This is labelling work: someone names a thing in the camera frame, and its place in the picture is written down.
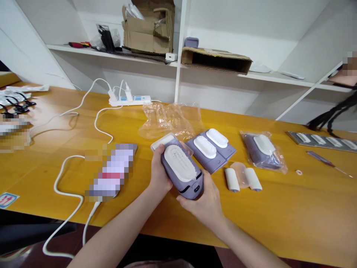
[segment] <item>purple charging base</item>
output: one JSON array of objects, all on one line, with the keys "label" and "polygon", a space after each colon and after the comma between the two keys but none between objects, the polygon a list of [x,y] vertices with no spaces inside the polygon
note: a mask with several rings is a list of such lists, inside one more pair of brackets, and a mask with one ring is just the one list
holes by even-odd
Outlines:
[{"label": "purple charging base", "polygon": [[281,169],[281,164],[275,155],[268,156],[262,153],[254,141],[254,135],[245,134],[243,136],[249,156],[256,167],[263,169]]},{"label": "purple charging base", "polygon": [[203,174],[197,164],[193,161],[192,157],[187,153],[187,151],[183,148],[182,144],[178,139],[173,139],[170,142],[165,144],[165,149],[170,145],[177,145],[181,148],[181,150],[185,153],[187,158],[191,161],[196,171],[196,179],[191,180],[189,182],[180,181],[176,176],[175,172],[171,169],[170,165],[167,163],[164,153],[161,155],[161,162],[166,170],[167,175],[169,176],[172,183],[175,185],[176,189],[179,193],[186,199],[195,199],[200,195],[203,191]]},{"label": "purple charging base", "polygon": [[196,138],[192,138],[187,141],[186,144],[193,150],[193,155],[197,159],[197,161],[206,169],[210,174],[215,173],[218,169],[227,164],[228,160],[235,154],[237,151],[232,145],[228,143],[226,148],[220,148],[217,146],[209,137],[207,137],[206,132],[202,132],[198,136],[204,136],[214,147],[216,147],[217,153],[216,157],[213,159],[209,159],[201,153],[201,151],[196,147],[193,143],[193,140]]}]

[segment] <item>white cable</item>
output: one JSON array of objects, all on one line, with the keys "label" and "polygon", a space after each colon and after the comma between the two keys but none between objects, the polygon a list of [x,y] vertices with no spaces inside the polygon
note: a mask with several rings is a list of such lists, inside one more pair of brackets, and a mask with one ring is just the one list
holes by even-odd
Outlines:
[{"label": "white cable", "polygon": [[89,90],[85,93],[85,95],[83,96],[82,101],[81,101],[81,104],[80,104],[78,107],[73,108],[73,109],[70,109],[70,110],[68,110],[68,111],[66,111],[66,112],[64,112],[64,113],[62,113],[62,114],[60,114],[60,115],[55,115],[54,117],[50,118],[46,123],[31,128],[30,131],[29,131],[29,134],[28,134],[28,142],[27,142],[27,145],[28,145],[28,146],[31,145],[31,141],[32,141],[32,139],[31,139],[31,132],[32,132],[34,129],[39,128],[39,127],[42,127],[42,126],[44,126],[44,125],[47,125],[48,123],[50,123],[50,122],[52,121],[52,119],[54,119],[54,118],[56,118],[56,117],[61,117],[61,116],[70,115],[70,114],[71,114],[71,116],[77,116],[77,115],[79,115],[79,113],[77,113],[77,112],[72,112],[72,111],[77,110],[78,108],[80,108],[80,107],[83,105],[84,99],[86,98],[86,96],[88,95],[88,93],[92,90],[92,88],[93,88],[95,82],[97,82],[98,80],[103,80],[104,82],[106,82],[106,83],[108,84],[109,89],[112,90],[111,87],[110,87],[110,84],[109,84],[106,80],[104,80],[104,79],[102,79],[102,78],[97,78],[96,80],[93,81],[92,86],[90,87],[90,89],[89,89]]},{"label": "white cable", "polygon": [[60,190],[58,190],[57,185],[58,185],[58,181],[60,180],[60,177],[62,176],[62,172],[64,169],[64,165],[66,164],[67,160],[69,158],[73,158],[73,157],[81,157],[84,158],[84,156],[80,156],[80,155],[73,155],[73,156],[69,156],[67,157],[63,163],[62,163],[62,167],[61,170],[59,171],[59,174],[57,176],[57,179],[55,181],[55,184],[53,185],[53,189],[55,190],[56,193],[60,194],[60,195],[66,195],[66,196],[71,196],[71,197],[78,197],[81,201],[79,202],[77,208],[72,212],[72,214],[50,235],[50,237],[46,240],[46,242],[44,243],[44,246],[42,247],[42,251],[44,254],[48,255],[48,256],[57,256],[57,257],[67,257],[67,258],[71,258],[73,259],[74,256],[72,254],[68,254],[68,253],[55,253],[55,252],[50,252],[47,250],[47,244],[48,242],[52,239],[52,237],[54,237],[57,232],[73,217],[73,215],[79,210],[79,208],[81,207],[82,203],[83,203],[83,196],[81,195],[77,195],[77,194],[70,194],[70,193],[65,193],[65,192],[61,192]]},{"label": "white cable", "polygon": [[90,220],[92,219],[94,213],[96,212],[97,208],[99,207],[101,202],[95,202],[94,206],[93,206],[93,209],[92,211],[90,212],[89,214],[89,217],[88,217],[88,220],[84,226],[84,230],[83,230],[83,237],[82,237],[82,244],[83,246],[86,244],[86,233],[87,233],[87,228],[88,228],[88,225],[89,225],[89,222]]},{"label": "white cable", "polygon": [[[49,119],[45,124],[43,124],[43,125],[48,124],[52,119],[54,119],[54,118],[56,118],[56,117],[61,117],[61,116],[63,116],[63,115],[68,115],[68,114],[74,114],[74,115],[72,115],[72,116],[78,115],[79,113],[77,113],[77,112],[72,112],[72,111],[74,111],[74,110],[80,108],[80,107],[83,105],[83,102],[84,102],[85,97],[86,97],[87,94],[92,90],[93,85],[94,85],[94,83],[95,83],[97,80],[103,80],[104,82],[106,82],[106,83],[108,84],[108,86],[109,86],[109,89],[111,90],[110,84],[109,84],[107,81],[105,81],[104,79],[101,79],[101,78],[97,78],[96,80],[93,81],[93,84],[92,84],[92,86],[90,87],[90,89],[88,90],[88,92],[83,96],[82,102],[81,102],[81,104],[80,104],[78,107],[73,108],[73,109],[71,109],[71,110],[68,110],[68,111],[66,111],[66,112],[64,112],[64,113],[62,113],[62,114],[60,114],[60,115],[55,115],[54,117],[50,118],[50,119]],[[120,99],[120,93],[121,93],[121,90],[122,90],[123,81],[124,81],[124,80],[122,80],[122,82],[121,82],[121,84],[120,84],[120,88],[119,88],[119,99]],[[96,130],[98,130],[99,132],[102,132],[102,133],[104,133],[104,134],[106,134],[106,135],[108,135],[108,136],[111,137],[111,139],[110,139],[110,141],[108,142],[108,144],[112,142],[113,136],[97,128],[98,116],[99,116],[99,114],[100,114],[101,111],[108,110],[108,109],[120,109],[120,108],[122,108],[122,107],[123,107],[123,105],[121,105],[120,107],[115,107],[115,108],[103,108],[103,109],[101,109],[101,110],[97,113],[96,119],[95,119],[95,121],[94,121],[94,127],[95,127]],[[32,128],[31,130],[33,130],[33,129],[37,128],[37,127],[41,127],[41,126],[43,126],[43,125],[36,126],[36,127]],[[29,132],[29,137],[30,137],[29,143],[31,143],[31,136],[30,136],[31,130],[30,130],[30,132]],[[42,247],[42,251],[43,251],[43,253],[44,253],[45,255],[48,255],[48,256],[66,257],[66,258],[71,258],[71,259],[74,258],[74,255],[72,255],[72,254],[50,252],[50,251],[48,251],[47,248],[46,248],[46,247],[47,247],[47,244],[49,243],[49,241],[56,235],[56,233],[57,233],[57,232],[73,217],[73,215],[78,211],[78,209],[81,207],[81,205],[82,205],[82,203],[83,203],[83,200],[84,200],[83,196],[81,196],[81,195],[65,193],[65,192],[61,192],[61,191],[58,190],[58,181],[59,181],[60,177],[62,176],[62,172],[63,172],[63,169],[64,169],[64,165],[66,164],[66,161],[67,161],[69,158],[73,158],[73,157],[85,158],[84,156],[80,156],[80,155],[73,155],[73,156],[67,157],[67,158],[63,161],[63,163],[62,163],[61,170],[59,171],[59,174],[58,174],[58,176],[57,176],[57,179],[56,179],[56,181],[55,181],[53,187],[54,187],[54,190],[55,190],[56,193],[61,194],[61,195],[72,196],[72,197],[78,197],[78,198],[81,199],[81,201],[80,201],[79,205],[77,206],[77,208],[76,208],[76,209],[72,212],[72,214],[67,218],[67,220],[65,220],[65,221],[52,233],[52,235],[46,240],[45,244],[44,244],[43,247]],[[88,217],[88,219],[87,219],[87,222],[86,222],[86,224],[85,224],[85,226],[84,226],[83,236],[82,236],[82,244],[83,244],[83,246],[84,246],[85,243],[86,243],[86,233],[87,233],[87,228],[88,228],[89,222],[90,222],[92,216],[94,215],[95,211],[97,210],[98,206],[100,205],[100,203],[101,203],[101,202],[95,202],[95,204],[94,204],[94,206],[93,206],[93,209],[92,209],[91,213],[89,214],[89,217]]]},{"label": "white cable", "polygon": [[[120,99],[120,102],[122,101],[121,98],[120,98],[120,92],[122,91],[123,81],[124,81],[124,80],[122,80],[122,82],[121,82],[121,84],[120,84],[120,89],[119,89],[119,99]],[[114,139],[114,137],[113,137],[112,135],[110,135],[109,133],[104,132],[104,131],[102,131],[102,130],[100,130],[100,129],[97,128],[98,115],[100,114],[101,111],[110,110],[110,109],[115,110],[115,109],[120,109],[120,108],[122,108],[122,107],[123,107],[123,103],[122,103],[122,105],[121,105],[120,107],[115,107],[115,108],[103,108],[102,110],[100,110],[100,111],[97,113],[96,120],[94,121],[94,127],[95,127],[96,130],[98,130],[99,132],[104,133],[104,134],[108,135],[109,137],[111,137],[111,139],[110,139],[110,141],[108,142],[108,144],[112,142],[112,140]]]},{"label": "white cable", "polygon": [[57,74],[50,74],[50,73],[45,73],[45,74],[49,74],[49,75],[53,75],[53,76],[57,76],[57,77],[59,77],[59,78],[62,78],[63,80],[66,80],[66,81],[70,82],[73,86],[75,86],[76,88],[78,88],[80,91],[83,91],[83,90],[81,90],[81,88],[80,88],[79,86],[76,86],[75,84],[73,84],[69,79],[66,79],[66,78],[64,78],[64,77],[62,77],[62,76],[59,76],[59,75],[57,75]]}]

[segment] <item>screwdriver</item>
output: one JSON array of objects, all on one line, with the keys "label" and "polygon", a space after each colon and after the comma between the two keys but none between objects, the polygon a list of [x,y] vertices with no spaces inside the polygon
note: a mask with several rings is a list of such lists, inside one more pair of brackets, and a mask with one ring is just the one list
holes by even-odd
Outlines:
[{"label": "screwdriver", "polygon": [[307,153],[311,156],[313,156],[314,158],[316,158],[317,160],[320,160],[321,162],[323,162],[324,164],[328,165],[328,166],[332,166],[335,169],[341,171],[342,173],[348,175],[346,172],[342,171],[341,169],[339,169],[338,167],[336,167],[334,164],[332,164],[332,162],[326,160],[325,158],[323,158],[322,156],[319,156],[317,153],[314,153],[313,151],[307,151]]}]

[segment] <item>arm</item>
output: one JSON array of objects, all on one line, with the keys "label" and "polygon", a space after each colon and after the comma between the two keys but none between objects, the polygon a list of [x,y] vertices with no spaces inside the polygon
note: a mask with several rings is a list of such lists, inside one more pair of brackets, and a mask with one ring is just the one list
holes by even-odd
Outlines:
[{"label": "arm", "polygon": [[202,173],[203,195],[197,201],[187,200],[179,195],[177,200],[181,206],[229,246],[247,268],[288,268],[276,255],[224,216],[217,186],[206,170],[202,170]]},{"label": "arm", "polygon": [[117,267],[147,219],[172,188],[172,182],[161,164],[163,151],[163,145],[155,150],[149,186],[87,242],[68,268]]}]

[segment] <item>power strip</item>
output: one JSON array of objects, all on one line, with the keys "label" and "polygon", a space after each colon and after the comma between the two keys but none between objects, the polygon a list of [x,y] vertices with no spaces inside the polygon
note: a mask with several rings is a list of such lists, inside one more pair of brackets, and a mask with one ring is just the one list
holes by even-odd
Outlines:
[{"label": "power strip", "polygon": [[132,99],[133,101],[128,101],[127,96],[121,96],[120,97],[121,101],[111,101],[109,99],[109,104],[113,107],[116,106],[129,106],[129,105],[144,105],[144,104],[150,104],[151,103],[151,97],[150,96],[133,96]]}]

